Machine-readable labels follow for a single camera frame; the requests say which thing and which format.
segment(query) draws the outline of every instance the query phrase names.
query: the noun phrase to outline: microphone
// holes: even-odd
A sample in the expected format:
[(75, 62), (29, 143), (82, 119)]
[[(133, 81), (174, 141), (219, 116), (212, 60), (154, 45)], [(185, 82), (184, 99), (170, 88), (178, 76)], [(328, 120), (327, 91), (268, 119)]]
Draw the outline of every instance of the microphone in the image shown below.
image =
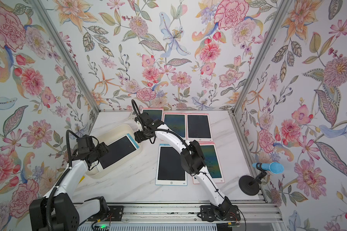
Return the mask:
[(270, 171), (274, 174), (279, 174), (284, 171), (284, 166), (278, 162), (272, 162), (270, 164), (253, 163), (252, 167), (261, 171), (256, 178), (245, 175), (239, 179), (239, 188), (250, 196), (254, 196), (260, 191), (259, 184), (261, 184), (261, 179), (267, 175), (266, 171)]
[[(253, 163), (252, 167), (257, 169), (256, 165), (257, 165), (257, 163)], [(284, 172), (284, 166), (282, 164), (279, 164), (278, 162), (272, 162), (270, 164), (261, 164), (260, 168), (265, 170), (265, 171), (270, 171), (274, 174), (280, 174), (280, 173)]]

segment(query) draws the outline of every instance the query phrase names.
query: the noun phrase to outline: floral wallpaper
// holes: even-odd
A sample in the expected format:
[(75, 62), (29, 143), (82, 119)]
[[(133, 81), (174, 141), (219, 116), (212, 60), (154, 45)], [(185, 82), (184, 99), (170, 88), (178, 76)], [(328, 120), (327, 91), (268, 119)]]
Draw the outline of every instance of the floral wallpaper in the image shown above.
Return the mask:
[(58, 53), (27, 0), (0, 1), (0, 231), (30, 229), (30, 203), (65, 170), (65, 131), (97, 116)]
[(232, 108), (278, 0), (43, 1), (102, 110)]
[(347, 1), (294, 0), (236, 113), (291, 231), (347, 231)]

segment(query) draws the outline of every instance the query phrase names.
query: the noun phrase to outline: white marble table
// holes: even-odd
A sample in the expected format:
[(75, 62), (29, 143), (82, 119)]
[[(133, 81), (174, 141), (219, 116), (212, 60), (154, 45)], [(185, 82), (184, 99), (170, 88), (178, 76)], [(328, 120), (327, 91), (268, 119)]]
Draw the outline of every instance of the white marble table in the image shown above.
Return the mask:
[[(227, 111), (208, 111), (213, 141), (221, 163), (225, 183), (217, 184), (230, 200), (259, 200), (259, 196), (244, 194), (238, 185), (243, 175), (250, 175), (240, 144)], [(100, 136), (120, 124), (128, 124), (134, 131), (134, 120), (128, 119), (130, 112), (101, 112), (91, 131)], [(208, 201), (208, 196), (199, 184), (193, 184), (188, 175), (187, 186), (155, 185), (158, 146), (165, 143), (156, 139), (154, 144), (143, 141), (143, 150), (100, 179), (85, 177), (79, 183), (72, 201), (104, 196), (107, 202), (198, 202)]]

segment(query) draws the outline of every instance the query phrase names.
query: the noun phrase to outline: tablet screen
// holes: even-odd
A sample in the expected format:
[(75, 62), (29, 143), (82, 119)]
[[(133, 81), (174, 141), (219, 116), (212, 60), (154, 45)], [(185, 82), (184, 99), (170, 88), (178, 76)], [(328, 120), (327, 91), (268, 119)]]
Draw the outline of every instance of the tablet screen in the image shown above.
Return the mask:
[(127, 136), (124, 136), (108, 145), (108, 153), (99, 159), (100, 164), (102, 165), (103, 169), (105, 169), (135, 150), (136, 147), (134, 144)]
[(185, 180), (180, 154), (173, 147), (161, 146), (159, 155), (158, 180)]
[(155, 121), (156, 119), (162, 120), (162, 110), (143, 110), (143, 112), (148, 113), (149, 117)]
[(181, 137), (185, 137), (185, 115), (165, 114), (164, 123)]
[(188, 137), (211, 138), (207, 115), (188, 115)]

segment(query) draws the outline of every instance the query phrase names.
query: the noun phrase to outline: orange lily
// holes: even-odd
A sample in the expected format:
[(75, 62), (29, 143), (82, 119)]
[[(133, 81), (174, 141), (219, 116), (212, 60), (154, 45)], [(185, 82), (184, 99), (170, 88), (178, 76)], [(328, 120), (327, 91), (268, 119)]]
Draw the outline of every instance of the orange lily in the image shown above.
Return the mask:
[(264, 86), (265, 86), (266, 82), (267, 82), (267, 79), (266, 79), (264, 85), (262, 86), (261, 90), (259, 90), (258, 92), (254, 91), (254, 90), (251, 90), (250, 92), (248, 92), (248, 94), (252, 93), (252, 97), (253, 97), (252, 99), (250, 99), (250, 100), (252, 100), (252, 102), (250, 102), (249, 104), (254, 103), (256, 101), (256, 99), (257, 99), (257, 101), (258, 101), (258, 108), (260, 110), (261, 110), (260, 99), (264, 99), (264, 98), (262, 98), (262, 96), (260, 96), (260, 93), (264, 89)]
[(102, 80), (102, 81), (99, 81), (99, 82), (97, 82), (97, 83), (95, 83), (94, 90), (97, 88), (97, 85), (99, 85), (99, 86), (104, 86), (104, 88), (106, 89), (104, 95), (106, 95), (106, 93), (108, 92), (108, 84), (111, 84), (111, 85), (114, 85), (114, 86), (120, 86), (120, 85), (116, 85), (116, 84), (114, 84), (114, 83), (111, 83), (110, 81), (113, 80), (113, 79), (108, 79), (108, 80), (106, 80), (102, 68), (101, 68), (100, 66), (99, 66), (99, 68), (100, 68), (100, 70), (102, 71), (103, 80)]

